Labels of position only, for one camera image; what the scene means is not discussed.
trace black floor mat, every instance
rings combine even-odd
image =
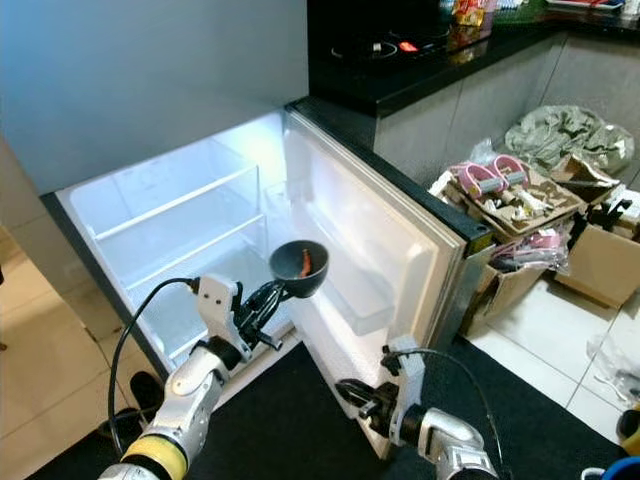
[[[480,381],[514,478],[578,479],[585,467],[606,467],[622,456],[619,447],[466,340],[457,339],[450,353]],[[444,361],[430,359],[428,365],[425,403],[474,424],[495,462],[474,390]],[[29,478],[98,478],[114,461],[111,442],[93,432]],[[391,462],[379,461],[360,427],[342,413],[307,350],[298,346],[212,416],[204,451],[187,478],[412,480],[435,474],[408,448],[399,449]]]

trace refrigerator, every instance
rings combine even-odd
[[[176,276],[224,275],[248,295],[271,279],[267,262],[278,246],[321,243],[329,252],[325,282],[312,297],[282,304],[266,330],[280,338],[295,328],[332,390],[343,378],[378,385],[391,379],[379,364],[390,339],[412,335],[432,347],[452,339],[489,232],[323,128],[312,103],[294,102],[55,197],[129,313]],[[138,326],[164,373],[207,336],[195,297],[181,287],[162,290]],[[363,430],[383,456],[387,442]]]
[[[224,275],[248,295],[270,280],[271,252],[309,239],[329,252],[327,278],[267,333],[302,339],[329,388],[387,380],[396,336],[448,345],[490,231],[306,97],[305,0],[5,4],[2,133],[124,322],[169,277]],[[172,286],[133,333],[166,377],[206,329]],[[256,350],[224,398],[283,353]]]

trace orange object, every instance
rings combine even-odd
[[[453,6],[456,22],[479,27],[484,20],[485,4],[485,0],[456,0]]]
[[[403,52],[417,52],[418,51],[418,47],[416,47],[411,42],[400,42],[398,44],[398,46],[400,47],[400,50],[402,50]]]
[[[308,249],[302,250],[302,271],[300,272],[299,278],[305,278],[309,276],[311,273],[311,254]]]

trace snack package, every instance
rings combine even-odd
[[[456,0],[453,15],[460,25],[479,27],[482,25],[487,0]]]

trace pink object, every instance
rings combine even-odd
[[[452,167],[451,170],[458,176],[458,182],[471,198],[480,198],[483,194],[479,182],[496,178],[496,175],[489,169],[476,163],[463,163]]]
[[[553,233],[551,235],[542,235],[534,233],[529,239],[529,245],[534,248],[558,248],[562,244],[562,235]]]
[[[529,185],[529,176],[522,166],[520,160],[511,155],[498,155],[493,162],[487,167],[496,177],[502,180],[502,187],[498,190],[501,192],[505,188],[509,188],[511,182],[509,176],[514,173],[522,172],[524,180],[519,182],[523,187]]]

